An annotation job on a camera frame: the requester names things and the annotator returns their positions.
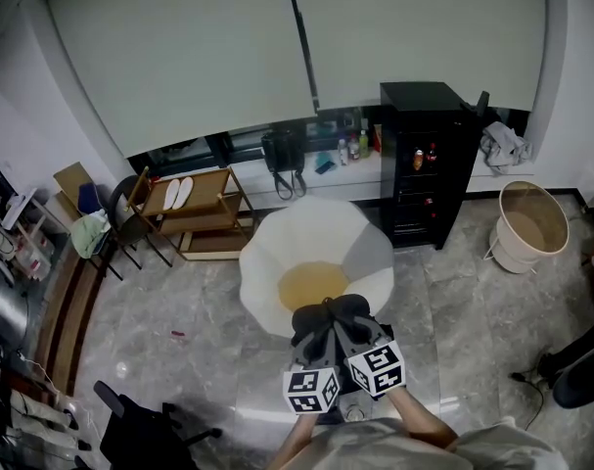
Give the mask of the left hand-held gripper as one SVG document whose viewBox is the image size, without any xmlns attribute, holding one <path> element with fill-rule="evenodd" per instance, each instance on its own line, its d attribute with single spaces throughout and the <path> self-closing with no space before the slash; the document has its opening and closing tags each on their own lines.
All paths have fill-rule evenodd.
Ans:
<svg viewBox="0 0 594 470">
<path fill-rule="evenodd" d="M 329 323 L 305 324 L 292 339 L 293 362 L 320 369 L 286 371 L 283 375 L 283 397 L 295 415 L 323 414 L 336 404 L 340 382 L 335 366 L 336 332 Z"/>
</svg>

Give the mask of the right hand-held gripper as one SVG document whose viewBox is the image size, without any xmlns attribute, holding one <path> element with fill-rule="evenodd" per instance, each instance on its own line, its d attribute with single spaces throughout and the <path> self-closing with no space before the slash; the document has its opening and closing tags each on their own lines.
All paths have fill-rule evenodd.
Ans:
<svg viewBox="0 0 594 470">
<path fill-rule="evenodd" d="M 334 322 L 353 382 L 373 399 L 405 386 L 405 362 L 396 340 L 375 320 Z"/>
</svg>

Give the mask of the black cloth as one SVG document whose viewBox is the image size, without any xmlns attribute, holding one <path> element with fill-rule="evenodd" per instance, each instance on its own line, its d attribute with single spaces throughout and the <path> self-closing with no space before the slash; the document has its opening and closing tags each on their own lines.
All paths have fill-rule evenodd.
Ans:
<svg viewBox="0 0 594 470">
<path fill-rule="evenodd" d="M 301 325 L 329 323 L 331 329 L 334 328 L 335 321 L 340 322 L 343 326 L 348 326 L 353 320 L 377 321 L 371 315 L 371 309 L 367 300 L 358 294 L 326 298 L 318 305 L 303 306 L 293 314 L 292 326 L 295 335 L 295 331 Z M 391 326 L 387 324 L 380 325 L 390 335 L 391 339 L 393 339 L 394 335 Z"/>
</svg>

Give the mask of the person's left forearm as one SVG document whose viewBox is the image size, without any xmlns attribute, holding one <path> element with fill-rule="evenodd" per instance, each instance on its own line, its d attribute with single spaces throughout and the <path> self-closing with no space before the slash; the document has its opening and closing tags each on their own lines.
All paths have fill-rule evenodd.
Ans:
<svg viewBox="0 0 594 470">
<path fill-rule="evenodd" d="M 281 470 L 310 443 L 318 418 L 319 415 L 314 413 L 298 418 L 267 470 Z"/>
</svg>

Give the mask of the person's right forearm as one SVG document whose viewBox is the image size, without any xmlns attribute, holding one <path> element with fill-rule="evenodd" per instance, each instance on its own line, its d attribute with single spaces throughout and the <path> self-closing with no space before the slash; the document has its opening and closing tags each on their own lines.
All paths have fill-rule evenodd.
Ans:
<svg viewBox="0 0 594 470">
<path fill-rule="evenodd" d="M 458 440 L 459 436 L 415 399 L 406 388 L 391 389 L 386 392 L 386 397 L 413 439 L 443 449 L 451 447 Z"/>
</svg>

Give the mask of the person's beige shirt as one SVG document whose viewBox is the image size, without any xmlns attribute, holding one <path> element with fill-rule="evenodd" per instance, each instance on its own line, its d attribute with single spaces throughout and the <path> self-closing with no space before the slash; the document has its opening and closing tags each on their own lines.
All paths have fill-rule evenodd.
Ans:
<svg viewBox="0 0 594 470">
<path fill-rule="evenodd" d="M 316 432 L 280 470 L 569 470 L 561 453 L 510 423 L 440 448 L 413 439 L 398 419 L 342 423 Z"/>
</svg>

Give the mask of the black office chair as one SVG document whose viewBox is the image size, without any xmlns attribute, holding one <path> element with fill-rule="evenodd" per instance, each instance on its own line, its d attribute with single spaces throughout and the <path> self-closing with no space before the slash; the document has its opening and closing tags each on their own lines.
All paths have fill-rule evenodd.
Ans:
<svg viewBox="0 0 594 470">
<path fill-rule="evenodd" d="M 200 470 L 190 447 L 222 436 L 220 429 L 210 428 L 184 440 L 177 434 L 181 424 L 171 417 L 174 404 L 165 402 L 160 411 L 150 410 L 101 380 L 93 390 L 111 411 L 100 443 L 110 470 Z"/>
</svg>

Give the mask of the black round-back chair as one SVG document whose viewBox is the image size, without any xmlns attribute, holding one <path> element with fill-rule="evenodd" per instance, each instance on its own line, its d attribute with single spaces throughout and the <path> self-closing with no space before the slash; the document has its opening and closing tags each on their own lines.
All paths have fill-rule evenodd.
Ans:
<svg viewBox="0 0 594 470">
<path fill-rule="evenodd" d="M 169 261 L 151 241 L 150 233 L 152 232 L 152 227 L 139 213 L 133 211 L 125 220 L 119 219 L 116 215 L 119 201 L 131 197 L 138 180 L 139 177 L 136 175 L 131 175 L 122 179 L 112 191 L 107 202 L 106 213 L 114 234 L 114 239 L 123 254 L 138 270 L 141 270 L 142 266 L 130 253 L 127 252 L 127 249 L 135 249 L 136 244 L 141 240 L 144 240 L 168 267 L 172 267 L 172 262 Z"/>
</svg>

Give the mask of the grey crumpled garment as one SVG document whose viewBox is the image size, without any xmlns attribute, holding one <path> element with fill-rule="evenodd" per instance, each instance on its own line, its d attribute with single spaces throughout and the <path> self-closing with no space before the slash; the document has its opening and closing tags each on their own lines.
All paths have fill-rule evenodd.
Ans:
<svg viewBox="0 0 594 470">
<path fill-rule="evenodd" d="M 526 163 L 532 156 L 532 143 L 500 121 L 482 130 L 480 149 L 484 162 L 496 174 L 507 174 L 513 166 Z"/>
</svg>

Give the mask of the wooden step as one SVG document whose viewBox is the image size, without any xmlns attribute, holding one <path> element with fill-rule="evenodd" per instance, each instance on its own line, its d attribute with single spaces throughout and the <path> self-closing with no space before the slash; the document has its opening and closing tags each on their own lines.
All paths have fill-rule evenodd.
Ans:
<svg viewBox="0 0 594 470">
<path fill-rule="evenodd" d="M 40 376 L 49 377 L 69 397 L 74 394 L 82 346 L 103 279 L 104 271 L 67 243 L 47 284 L 34 360 Z"/>
</svg>

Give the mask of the light green cloth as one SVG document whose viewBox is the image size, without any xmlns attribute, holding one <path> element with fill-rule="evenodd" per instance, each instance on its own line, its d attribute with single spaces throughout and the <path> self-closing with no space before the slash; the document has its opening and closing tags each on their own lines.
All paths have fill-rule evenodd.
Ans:
<svg viewBox="0 0 594 470">
<path fill-rule="evenodd" d="M 90 259 L 111 226 L 104 209 L 94 211 L 75 221 L 70 229 L 72 244 L 83 259 Z"/>
</svg>

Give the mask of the clear plastic storage boxes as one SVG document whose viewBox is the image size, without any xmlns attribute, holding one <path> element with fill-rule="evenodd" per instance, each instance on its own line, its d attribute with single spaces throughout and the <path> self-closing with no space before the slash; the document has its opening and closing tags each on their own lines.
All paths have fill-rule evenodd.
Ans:
<svg viewBox="0 0 594 470">
<path fill-rule="evenodd" d="M 35 234 L 33 242 L 39 252 L 21 237 L 16 247 L 15 258 L 30 279 L 42 281 L 50 273 L 50 263 L 55 249 L 53 243 L 41 231 Z"/>
</svg>

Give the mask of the cardboard sheet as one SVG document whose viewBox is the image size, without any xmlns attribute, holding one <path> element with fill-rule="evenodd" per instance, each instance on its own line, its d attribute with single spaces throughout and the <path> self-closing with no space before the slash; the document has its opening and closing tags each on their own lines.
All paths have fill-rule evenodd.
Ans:
<svg viewBox="0 0 594 470">
<path fill-rule="evenodd" d="M 87 183 L 93 183 L 92 178 L 80 162 L 71 164 L 53 175 L 62 192 L 77 205 L 79 188 Z"/>
</svg>

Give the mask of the white roller blind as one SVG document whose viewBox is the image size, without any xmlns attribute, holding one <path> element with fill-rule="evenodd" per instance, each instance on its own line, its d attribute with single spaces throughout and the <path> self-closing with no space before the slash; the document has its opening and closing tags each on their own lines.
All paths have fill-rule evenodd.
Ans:
<svg viewBox="0 0 594 470">
<path fill-rule="evenodd" d="M 314 113 L 291 0 L 48 0 L 121 153 Z"/>
<path fill-rule="evenodd" d="M 530 111 L 545 0 L 297 0 L 322 109 L 375 105 L 380 86 L 441 81 Z"/>
</svg>

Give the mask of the small white table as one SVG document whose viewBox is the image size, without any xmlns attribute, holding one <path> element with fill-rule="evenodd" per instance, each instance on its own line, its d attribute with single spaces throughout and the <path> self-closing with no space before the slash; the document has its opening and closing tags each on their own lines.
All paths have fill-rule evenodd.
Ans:
<svg viewBox="0 0 594 470">
<path fill-rule="evenodd" d="M 36 187 L 31 188 L 25 194 L 13 196 L 9 202 L 9 208 L 1 220 L 1 227 L 5 231 L 11 231 L 15 227 L 18 228 L 27 243 L 33 250 L 39 251 L 39 243 L 36 241 L 37 233 L 44 224 L 47 218 L 45 208 L 35 199 Z M 34 223 L 29 231 L 27 231 L 20 223 L 20 217 L 25 212 L 28 206 L 34 206 L 40 213 L 38 220 Z"/>
</svg>

